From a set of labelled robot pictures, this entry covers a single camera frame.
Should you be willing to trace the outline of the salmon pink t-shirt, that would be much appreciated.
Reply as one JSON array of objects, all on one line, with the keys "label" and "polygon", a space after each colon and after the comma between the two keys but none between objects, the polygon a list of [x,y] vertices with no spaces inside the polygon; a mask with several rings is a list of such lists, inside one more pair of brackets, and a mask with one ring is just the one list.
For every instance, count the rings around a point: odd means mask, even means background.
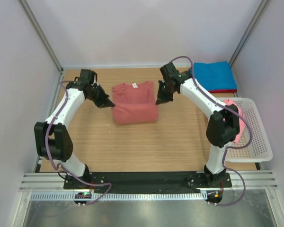
[{"label": "salmon pink t-shirt", "polygon": [[121,83],[112,87],[115,107],[112,117],[116,124],[155,122],[159,111],[154,99],[154,84],[146,81],[140,84]]}]

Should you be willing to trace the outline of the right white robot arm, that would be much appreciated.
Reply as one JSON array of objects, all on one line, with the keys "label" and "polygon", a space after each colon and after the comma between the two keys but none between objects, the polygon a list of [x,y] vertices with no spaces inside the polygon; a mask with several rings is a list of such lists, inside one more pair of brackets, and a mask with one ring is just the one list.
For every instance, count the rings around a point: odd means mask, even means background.
[{"label": "right white robot arm", "polygon": [[211,144],[210,155],[204,166],[204,183],[215,187],[225,176],[224,152],[240,132],[239,111],[236,105],[227,105],[211,95],[190,71],[179,72],[170,62],[160,68],[156,105],[173,101],[173,94],[189,98],[208,119],[206,137]]}]

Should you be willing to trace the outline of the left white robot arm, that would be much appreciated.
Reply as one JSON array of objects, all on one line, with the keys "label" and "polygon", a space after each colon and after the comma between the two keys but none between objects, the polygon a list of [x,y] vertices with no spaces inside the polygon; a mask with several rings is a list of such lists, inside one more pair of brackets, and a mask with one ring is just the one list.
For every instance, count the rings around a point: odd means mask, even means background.
[{"label": "left white robot arm", "polygon": [[77,109],[86,101],[98,108],[114,107],[109,95],[98,83],[96,72],[82,69],[80,75],[64,86],[64,96],[53,113],[43,122],[34,125],[37,154],[51,163],[54,170],[63,170],[74,179],[80,189],[93,186],[89,168],[73,150],[68,127]]}]

